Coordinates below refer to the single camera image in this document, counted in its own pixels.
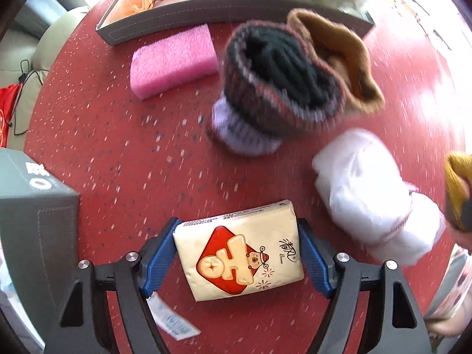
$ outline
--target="red diamond logo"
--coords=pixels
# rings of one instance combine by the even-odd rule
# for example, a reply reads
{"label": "red diamond logo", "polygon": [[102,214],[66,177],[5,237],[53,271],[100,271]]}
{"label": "red diamond logo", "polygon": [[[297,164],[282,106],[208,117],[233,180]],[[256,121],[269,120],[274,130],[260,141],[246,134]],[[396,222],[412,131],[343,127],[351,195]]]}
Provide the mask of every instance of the red diamond logo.
{"label": "red diamond logo", "polygon": [[213,230],[198,259],[197,272],[213,285],[231,295],[241,294],[251,285],[260,266],[268,268],[268,255],[246,243],[242,234],[234,234],[224,226]]}

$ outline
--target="metal screw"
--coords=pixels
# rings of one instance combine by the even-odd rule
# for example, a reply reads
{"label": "metal screw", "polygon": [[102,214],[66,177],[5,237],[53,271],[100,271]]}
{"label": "metal screw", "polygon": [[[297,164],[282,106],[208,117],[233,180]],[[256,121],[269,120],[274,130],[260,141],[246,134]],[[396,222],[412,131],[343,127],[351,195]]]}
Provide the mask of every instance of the metal screw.
{"label": "metal screw", "polygon": [[134,262],[138,259],[139,254],[136,252],[130,252],[126,255],[126,260],[129,262]]}
{"label": "metal screw", "polygon": [[392,261],[392,260],[388,260],[386,262],[386,266],[390,269],[390,270],[395,270],[396,268],[398,268],[398,264],[395,262],[395,261]]}
{"label": "metal screw", "polygon": [[79,262],[79,269],[86,269],[90,266],[90,261],[89,260],[81,260]]}
{"label": "metal screw", "polygon": [[350,257],[347,253],[338,253],[336,254],[336,258],[339,262],[348,262]]}

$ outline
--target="gray box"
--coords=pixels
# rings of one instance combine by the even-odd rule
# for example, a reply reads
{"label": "gray box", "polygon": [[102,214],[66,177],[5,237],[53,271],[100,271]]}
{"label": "gray box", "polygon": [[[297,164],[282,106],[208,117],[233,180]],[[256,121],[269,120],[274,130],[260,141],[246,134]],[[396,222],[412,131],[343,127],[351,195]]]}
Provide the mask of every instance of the gray box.
{"label": "gray box", "polygon": [[0,149],[0,240],[24,310],[44,339],[77,265],[79,194],[25,153]]}
{"label": "gray box", "polygon": [[313,10],[333,22],[345,25],[361,38],[374,26],[367,12],[363,18],[359,18],[320,4],[293,0],[189,0],[149,9],[103,26],[117,2],[113,1],[96,28],[96,32],[110,45],[189,25],[247,20],[286,22],[287,15],[294,8]]}

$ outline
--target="white label tag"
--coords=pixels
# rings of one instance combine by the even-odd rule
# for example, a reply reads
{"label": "white label tag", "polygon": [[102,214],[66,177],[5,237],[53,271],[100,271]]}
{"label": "white label tag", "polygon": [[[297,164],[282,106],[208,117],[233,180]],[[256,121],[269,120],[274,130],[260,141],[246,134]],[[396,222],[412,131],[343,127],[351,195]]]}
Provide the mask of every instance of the white label tag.
{"label": "white label tag", "polygon": [[49,172],[44,169],[44,165],[41,164],[34,164],[32,162],[25,162],[24,163],[27,167],[28,174],[36,174],[37,176],[46,176],[49,177]]}
{"label": "white label tag", "polygon": [[44,178],[32,178],[30,180],[30,185],[39,190],[49,190],[53,187],[53,185]]}
{"label": "white label tag", "polygon": [[168,307],[157,293],[153,293],[147,302],[156,325],[170,334],[176,341],[195,337],[201,333],[189,321]]}

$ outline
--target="table surface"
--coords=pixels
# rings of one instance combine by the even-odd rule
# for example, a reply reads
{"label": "table surface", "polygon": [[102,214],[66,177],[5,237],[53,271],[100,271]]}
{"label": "table surface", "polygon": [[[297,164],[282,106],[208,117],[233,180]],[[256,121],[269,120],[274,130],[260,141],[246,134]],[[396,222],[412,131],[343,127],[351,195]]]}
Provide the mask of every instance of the table surface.
{"label": "table surface", "polygon": [[[310,167],[319,150],[353,127],[376,133],[402,177],[443,208],[444,156],[464,148],[454,86],[447,65],[416,20],[392,9],[387,0],[376,5],[381,16],[365,38],[385,110],[346,119],[331,132],[285,142],[276,154],[255,159],[228,154],[205,133],[220,93],[218,75],[146,101],[133,95],[133,52],[179,30],[111,47],[95,33],[111,1],[91,10],[57,57],[25,147],[29,156],[81,194],[80,259],[103,264],[138,250],[170,216],[191,220],[290,199],[296,214],[307,218],[338,251],[372,262],[331,222]],[[219,57],[235,26],[209,26]],[[440,284],[451,249],[452,241],[443,235],[416,266],[404,269],[422,312]],[[327,306],[308,278],[256,294],[196,303],[178,259],[159,293],[201,330],[180,342],[163,333],[171,352],[182,354],[304,354]],[[359,343],[367,299],[367,294],[360,295],[347,353],[354,353]],[[128,353],[116,302],[111,303],[117,340]]]}

